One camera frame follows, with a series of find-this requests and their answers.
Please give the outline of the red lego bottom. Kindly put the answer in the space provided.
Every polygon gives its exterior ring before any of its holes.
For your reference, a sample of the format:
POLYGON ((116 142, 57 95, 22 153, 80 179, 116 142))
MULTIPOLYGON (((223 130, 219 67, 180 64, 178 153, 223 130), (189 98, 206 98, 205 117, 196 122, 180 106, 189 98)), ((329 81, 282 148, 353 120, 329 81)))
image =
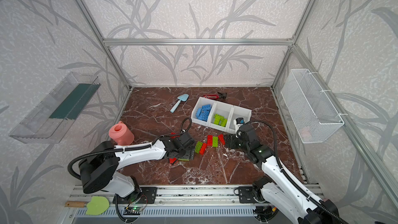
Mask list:
POLYGON ((177 161, 177 158, 169 159, 170 164, 174 164, 174 163, 176 163, 176 161, 177 161))

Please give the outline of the red lego slim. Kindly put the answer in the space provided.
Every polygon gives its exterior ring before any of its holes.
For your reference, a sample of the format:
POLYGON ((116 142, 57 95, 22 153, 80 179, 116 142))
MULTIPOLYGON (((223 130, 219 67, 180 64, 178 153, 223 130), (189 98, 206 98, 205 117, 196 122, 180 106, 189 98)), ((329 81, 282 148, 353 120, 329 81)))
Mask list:
POLYGON ((206 148, 207 148, 207 143, 203 143, 200 148, 199 154, 203 155, 205 153, 206 148))

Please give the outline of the red lego diagonal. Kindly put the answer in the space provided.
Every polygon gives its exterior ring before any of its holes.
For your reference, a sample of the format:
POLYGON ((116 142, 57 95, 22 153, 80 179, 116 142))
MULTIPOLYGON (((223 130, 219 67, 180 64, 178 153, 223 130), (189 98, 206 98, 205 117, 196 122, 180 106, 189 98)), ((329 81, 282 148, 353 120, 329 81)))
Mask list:
POLYGON ((224 140, 224 135, 223 135, 223 134, 220 134, 220 135, 218 136, 218 140, 221 142, 222 145, 225 145, 225 144, 226 144, 226 141, 224 140))

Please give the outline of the blue lego diagonal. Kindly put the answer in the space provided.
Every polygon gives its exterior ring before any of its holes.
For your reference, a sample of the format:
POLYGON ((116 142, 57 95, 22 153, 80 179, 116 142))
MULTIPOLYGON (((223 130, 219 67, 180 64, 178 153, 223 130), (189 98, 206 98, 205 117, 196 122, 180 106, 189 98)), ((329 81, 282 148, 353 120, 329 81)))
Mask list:
POLYGON ((195 113, 195 117, 196 117, 196 119, 200 119, 200 115, 201 115, 201 113, 202 113, 202 109, 201 109, 201 108, 199 108, 199 109, 197 110, 197 112, 195 113))

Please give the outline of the blue lego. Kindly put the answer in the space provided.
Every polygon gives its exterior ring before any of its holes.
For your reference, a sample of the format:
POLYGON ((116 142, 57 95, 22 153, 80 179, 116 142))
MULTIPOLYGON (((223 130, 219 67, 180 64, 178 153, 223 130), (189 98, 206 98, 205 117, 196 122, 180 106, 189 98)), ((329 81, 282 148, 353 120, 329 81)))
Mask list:
POLYGON ((209 113, 210 113, 210 111, 202 111, 202 113, 200 115, 200 120, 206 122, 208 120, 209 113))

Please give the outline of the blue lego horizontal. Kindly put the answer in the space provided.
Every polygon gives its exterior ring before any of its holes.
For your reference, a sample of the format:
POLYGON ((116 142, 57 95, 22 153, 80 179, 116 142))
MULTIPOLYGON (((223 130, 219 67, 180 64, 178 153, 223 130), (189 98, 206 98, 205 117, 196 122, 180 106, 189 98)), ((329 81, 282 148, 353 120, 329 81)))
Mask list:
POLYGON ((211 108, 212 108, 212 105, 211 105, 211 104, 207 104, 207 105, 203 105, 203 106, 202 106, 202 110, 203 110, 203 111, 210 111, 211 108))

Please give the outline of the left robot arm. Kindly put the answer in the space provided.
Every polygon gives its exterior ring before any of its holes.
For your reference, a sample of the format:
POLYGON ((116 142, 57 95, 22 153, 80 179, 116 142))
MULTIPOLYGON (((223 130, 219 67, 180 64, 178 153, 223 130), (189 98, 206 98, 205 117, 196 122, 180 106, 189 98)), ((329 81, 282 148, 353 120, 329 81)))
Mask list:
POLYGON ((120 146, 110 141, 100 143, 93 151, 69 162, 69 174, 80 180, 85 194, 106 191, 120 197, 139 192, 139 185, 133 177, 119 173, 119 170, 140 162, 164 159, 180 159, 194 150, 195 140, 189 134, 192 125, 190 117, 187 128, 177 134, 161 135, 150 143, 120 146))

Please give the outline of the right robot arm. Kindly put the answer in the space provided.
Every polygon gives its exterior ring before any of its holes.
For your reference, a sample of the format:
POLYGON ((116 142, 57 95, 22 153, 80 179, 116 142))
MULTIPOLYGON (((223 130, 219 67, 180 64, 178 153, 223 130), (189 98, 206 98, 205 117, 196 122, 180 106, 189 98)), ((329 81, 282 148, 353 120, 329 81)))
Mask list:
POLYGON ((263 179, 253 184, 255 200, 270 203, 294 224, 344 224, 332 201, 315 195, 283 165, 275 130, 271 129, 274 147, 270 148, 261 143, 253 123, 236 118, 235 134, 227 138, 226 145, 242 150, 265 173, 263 179))

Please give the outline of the white middle bin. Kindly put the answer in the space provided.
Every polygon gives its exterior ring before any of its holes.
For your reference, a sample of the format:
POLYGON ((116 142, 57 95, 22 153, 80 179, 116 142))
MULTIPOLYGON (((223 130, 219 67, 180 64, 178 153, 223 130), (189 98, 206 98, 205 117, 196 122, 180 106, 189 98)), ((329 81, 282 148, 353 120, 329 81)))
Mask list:
POLYGON ((216 130, 219 131, 224 131, 227 132, 228 126, 231 122, 231 115, 232 115, 232 110, 233 110, 233 105, 231 104, 227 104, 227 103, 223 103, 223 102, 216 102, 215 103, 215 109, 214 111, 211 113, 211 123, 210 123, 210 127, 214 128, 216 130), (214 115, 218 114, 221 116, 221 118, 225 118, 227 119, 227 125, 226 127, 222 127, 221 125, 216 125, 214 124, 214 115))

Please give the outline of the white left bin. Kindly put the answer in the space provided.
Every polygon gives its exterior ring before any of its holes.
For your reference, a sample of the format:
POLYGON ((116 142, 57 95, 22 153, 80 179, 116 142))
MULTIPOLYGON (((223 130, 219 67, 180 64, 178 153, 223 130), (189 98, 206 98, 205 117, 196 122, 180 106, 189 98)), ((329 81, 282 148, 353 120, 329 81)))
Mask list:
POLYGON ((211 123, 211 113, 215 109, 215 101, 204 97, 199 97, 191 114, 192 123, 209 126, 211 123))

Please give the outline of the light blue toy shovel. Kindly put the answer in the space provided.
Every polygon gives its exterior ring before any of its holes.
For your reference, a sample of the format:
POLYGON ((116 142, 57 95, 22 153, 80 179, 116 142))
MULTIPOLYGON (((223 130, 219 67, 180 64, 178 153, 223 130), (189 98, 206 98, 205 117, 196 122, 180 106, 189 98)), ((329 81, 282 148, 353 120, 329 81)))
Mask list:
POLYGON ((178 108, 181 102, 185 102, 188 99, 189 95, 188 94, 183 94, 180 95, 177 99, 178 101, 175 103, 175 105, 171 108, 170 112, 174 113, 175 110, 178 108))

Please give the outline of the pink watering can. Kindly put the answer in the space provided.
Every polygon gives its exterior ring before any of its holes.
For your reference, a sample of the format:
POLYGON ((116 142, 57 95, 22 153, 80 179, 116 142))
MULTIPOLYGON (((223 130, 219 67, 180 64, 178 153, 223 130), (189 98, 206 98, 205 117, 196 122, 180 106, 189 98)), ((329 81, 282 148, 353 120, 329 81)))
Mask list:
POLYGON ((135 136, 122 121, 113 125, 108 135, 120 146, 129 146, 134 142, 135 136))

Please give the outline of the aluminium front rail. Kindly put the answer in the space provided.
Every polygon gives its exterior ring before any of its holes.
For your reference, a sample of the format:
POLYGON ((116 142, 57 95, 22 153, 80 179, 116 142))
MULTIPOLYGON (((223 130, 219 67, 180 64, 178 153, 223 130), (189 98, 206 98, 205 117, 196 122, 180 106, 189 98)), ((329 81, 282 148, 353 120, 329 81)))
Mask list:
MULTIPOLYGON (((236 206, 240 205, 234 189, 250 185, 144 185, 141 187, 157 187, 154 204, 150 206, 236 206)), ((267 205, 267 203, 242 204, 267 205)))

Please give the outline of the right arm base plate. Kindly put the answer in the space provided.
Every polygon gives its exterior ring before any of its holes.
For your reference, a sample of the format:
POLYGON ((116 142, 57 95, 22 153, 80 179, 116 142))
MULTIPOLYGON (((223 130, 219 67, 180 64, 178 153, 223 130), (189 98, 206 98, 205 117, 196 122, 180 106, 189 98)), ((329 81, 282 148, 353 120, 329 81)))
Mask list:
POLYGON ((234 189, 234 194, 238 196, 241 204, 261 204, 266 202, 263 198, 256 196, 255 193, 252 186, 240 186, 234 189))

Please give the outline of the clear plastic wall shelf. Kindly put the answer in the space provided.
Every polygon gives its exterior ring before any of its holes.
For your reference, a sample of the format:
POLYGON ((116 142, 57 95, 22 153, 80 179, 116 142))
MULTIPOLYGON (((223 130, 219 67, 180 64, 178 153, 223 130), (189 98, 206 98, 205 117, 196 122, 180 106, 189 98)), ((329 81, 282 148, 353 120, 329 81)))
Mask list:
POLYGON ((9 134, 25 144, 58 144, 101 83, 96 75, 70 72, 9 134))

